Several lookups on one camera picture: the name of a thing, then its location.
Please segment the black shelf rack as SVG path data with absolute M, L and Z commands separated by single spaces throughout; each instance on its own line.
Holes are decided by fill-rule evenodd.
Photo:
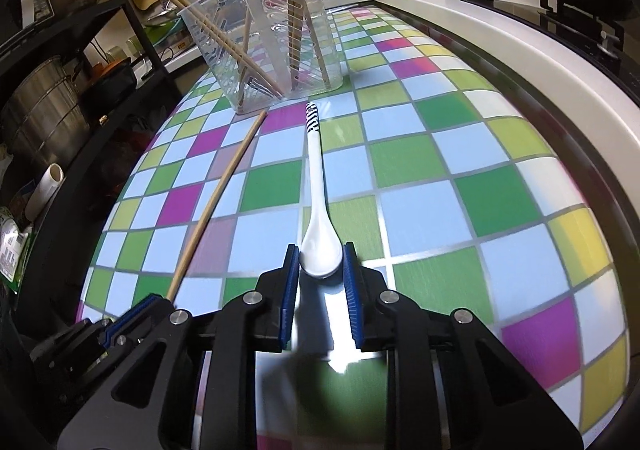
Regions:
M 46 29 L 43 37 L 21 51 L 21 76 L 39 58 L 80 54 L 113 16 L 124 13 L 151 62 L 138 80 L 134 62 L 115 67 L 91 82 L 79 95 L 78 110 L 88 134 L 70 160 L 64 179 L 34 219 L 20 286 L 9 301 L 22 315 L 75 314 L 91 257 L 119 192 L 181 94 L 172 75 L 145 35 L 132 0 L 107 0 L 81 10 Z

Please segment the orange lidded black pot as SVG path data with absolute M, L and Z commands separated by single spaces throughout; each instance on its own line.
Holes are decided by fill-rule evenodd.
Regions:
M 80 96 L 83 104 L 106 105 L 116 102 L 122 96 L 134 92 L 137 86 L 137 78 L 132 68 L 132 61 L 126 57 L 111 62 L 93 80 Z

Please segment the wooden chopstick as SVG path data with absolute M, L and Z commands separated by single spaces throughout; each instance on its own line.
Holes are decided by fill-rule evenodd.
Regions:
M 262 123 L 264 123 L 264 121 L 266 120 L 267 115 L 268 111 L 266 109 L 259 112 L 254 123 L 250 125 L 250 129 L 247 131 L 243 140 L 241 141 L 240 146 L 238 147 L 238 149 L 236 149 L 233 157 L 224 169 L 224 173 L 222 173 L 218 185 L 214 189 L 212 195 L 209 197 L 206 206 L 204 207 L 204 210 L 200 218 L 198 219 L 198 223 L 193 229 L 192 235 L 190 236 L 189 241 L 186 244 L 186 248 L 183 250 L 174 275 L 172 276 L 169 283 L 167 293 L 165 294 L 166 299 L 168 301 L 171 301 L 171 303 L 175 302 L 181 282 L 186 275 L 186 270 L 189 269 L 193 256 L 198 249 L 198 245 L 201 242 L 202 236 L 204 235 L 207 225 L 216 210 L 222 194 L 230 183 L 233 174 L 235 173 L 245 155 L 245 152 L 247 151 L 248 147 L 250 147 L 250 144 L 252 144 L 252 141 L 259 131 L 260 127 L 262 126 Z

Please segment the white ceramic spoon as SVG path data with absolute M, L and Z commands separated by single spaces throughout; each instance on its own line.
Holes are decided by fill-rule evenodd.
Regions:
M 330 277 L 340 267 L 343 248 L 326 208 L 326 189 L 320 138 L 320 118 L 314 103 L 306 105 L 309 166 L 309 223 L 300 245 L 300 265 L 316 279 Z

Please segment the clear plastic utensil holder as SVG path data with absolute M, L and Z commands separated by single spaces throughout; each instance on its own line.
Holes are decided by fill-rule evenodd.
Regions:
M 322 0 L 306 0 L 314 30 L 320 41 L 330 87 L 326 88 L 307 26 L 303 26 L 302 59 L 299 85 L 292 90 L 288 62 L 288 0 L 199 0 L 194 2 L 206 17 L 228 38 L 242 48 L 246 7 L 250 7 L 252 26 L 248 54 L 256 64 L 277 83 L 282 96 L 273 95 L 266 85 L 250 74 L 244 92 L 243 110 L 238 110 L 241 66 L 185 11 L 180 16 L 200 50 L 208 68 L 213 72 L 222 95 L 238 114 L 249 114 L 267 108 L 281 100 L 308 98 L 339 88 L 343 83 L 329 15 Z

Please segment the checkered table mat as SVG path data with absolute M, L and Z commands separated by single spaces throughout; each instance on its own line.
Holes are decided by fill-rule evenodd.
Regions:
M 585 441 L 623 404 L 628 327 L 611 251 L 565 163 L 480 73 L 375 6 L 331 17 L 344 79 L 317 100 L 329 215 L 392 289 L 471 309 Z M 160 127 L 102 230 L 78 317 L 163 294 L 222 196 L 176 303 L 200 315 L 280 266 L 310 213 L 304 102 L 239 117 L 205 74 Z

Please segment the stainless steel pot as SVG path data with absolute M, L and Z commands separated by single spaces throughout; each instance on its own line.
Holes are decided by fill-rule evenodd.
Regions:
M 18 85 L 1 111 L 1 132 L 12 152 L 31 158 L 43 169 L 74 160 L 90 127 L 58 56 L 40 64 Z

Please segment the white paper roll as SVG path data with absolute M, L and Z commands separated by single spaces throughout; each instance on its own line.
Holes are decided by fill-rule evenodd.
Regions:
M 33 222 L 53 197 L 64 179 L 64 172 L 58 163 L 52 163 L 44 171 L 34 192 L 27 201 L 25 217 Z

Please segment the black gas stove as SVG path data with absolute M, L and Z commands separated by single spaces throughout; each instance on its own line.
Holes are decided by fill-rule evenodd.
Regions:
M 558 0 L 542 0 L 542 7 L 505 0 L 461 1 L 549 36 L 600 70 L 639 106 L 638 19 L 604 19 Z

